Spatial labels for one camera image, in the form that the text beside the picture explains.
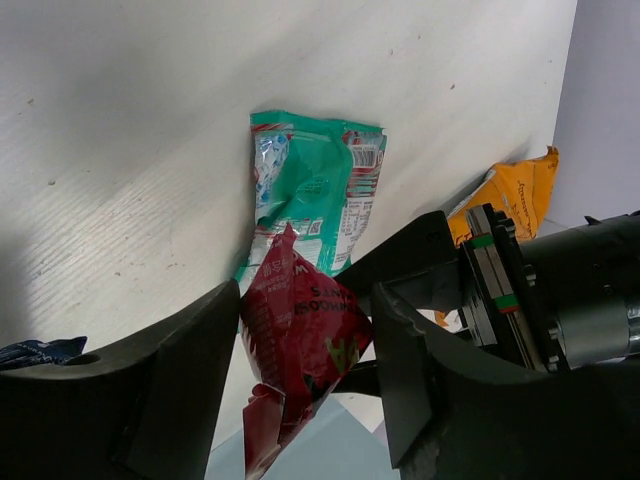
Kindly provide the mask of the blue Kettle chips bag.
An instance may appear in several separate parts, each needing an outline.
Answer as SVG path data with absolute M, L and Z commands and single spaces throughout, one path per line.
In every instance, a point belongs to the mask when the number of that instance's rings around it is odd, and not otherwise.
M 50 342 L 25 340 L 14 343 L 1 348 L 0 368 L 9 371 L 37 365 L 63 365 L 83 353 L 87 340 L 86 336 L 79 336 Z

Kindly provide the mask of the orange Kettle chips bag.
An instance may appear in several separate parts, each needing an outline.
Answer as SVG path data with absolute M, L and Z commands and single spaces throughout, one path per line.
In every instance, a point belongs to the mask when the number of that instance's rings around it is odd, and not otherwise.
M 551 204 L 558 165 L 554 146 L 548 146 L 542 157 L 494 164 L 480 185 L 447 215 L 455 246 L 471 238 L 466 211 L 483 204 L 491 204 L 514 222 L 519 242 L 534 239 Z

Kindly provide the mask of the red pink snack packet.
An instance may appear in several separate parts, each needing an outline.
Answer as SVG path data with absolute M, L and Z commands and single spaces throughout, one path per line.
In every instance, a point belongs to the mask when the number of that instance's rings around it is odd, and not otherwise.
M 358 363 L 373 335 L 357 297 L 294 248 L 291 227 L 241 298 L 241 334 L 258 380 L 243 410 L 245 476 L 260 479 Z

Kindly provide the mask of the teal candy bag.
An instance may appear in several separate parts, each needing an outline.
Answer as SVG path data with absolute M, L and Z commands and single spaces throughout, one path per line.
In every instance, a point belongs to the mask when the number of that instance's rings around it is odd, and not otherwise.
M 382 127 L 282 110 L 254 113 L 250 125 L 256 228 L 236 274 L 240 287 L 287 227 L 306 260 L 329 276 L 341 273 L 371 216 L 387 147 Z

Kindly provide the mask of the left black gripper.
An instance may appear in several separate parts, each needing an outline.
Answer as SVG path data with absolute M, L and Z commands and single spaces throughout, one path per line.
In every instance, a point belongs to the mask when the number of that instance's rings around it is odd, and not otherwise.
M 461 335 L 475 346 L 549 373 L 639 354 L 639 215 L 520 243 L 490 205 L 465 215 Z

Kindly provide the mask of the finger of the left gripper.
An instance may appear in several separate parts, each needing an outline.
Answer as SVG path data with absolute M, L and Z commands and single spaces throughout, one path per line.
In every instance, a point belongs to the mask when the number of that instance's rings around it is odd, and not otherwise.
M 383 284 L 415 309 L 454 310 L 461 306 L 459 252 L 445 214 L 423 214 L 352 264 L 336 280 L 372 311 L 374 286 Z M 392 375 L 420 370 L 428 363 L 424 334 L 417 327 L 374 323 L 377 359 L 355 367 L 335 388 L 337 393 L 380 395 Z

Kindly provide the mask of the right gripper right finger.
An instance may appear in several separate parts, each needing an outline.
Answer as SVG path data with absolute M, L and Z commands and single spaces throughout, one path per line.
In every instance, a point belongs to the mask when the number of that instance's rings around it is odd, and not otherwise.
M 635 479 L 639 365 L 555 374 L 493 356 L 384 286 L 371 297 L 393 468 L 405 479 Z

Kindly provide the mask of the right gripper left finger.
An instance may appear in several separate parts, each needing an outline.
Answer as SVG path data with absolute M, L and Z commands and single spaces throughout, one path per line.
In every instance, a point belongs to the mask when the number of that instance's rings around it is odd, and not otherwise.
M 227 281 L 64 365 L 1 375 L 5 479 L 201 479 L 236 338 Z

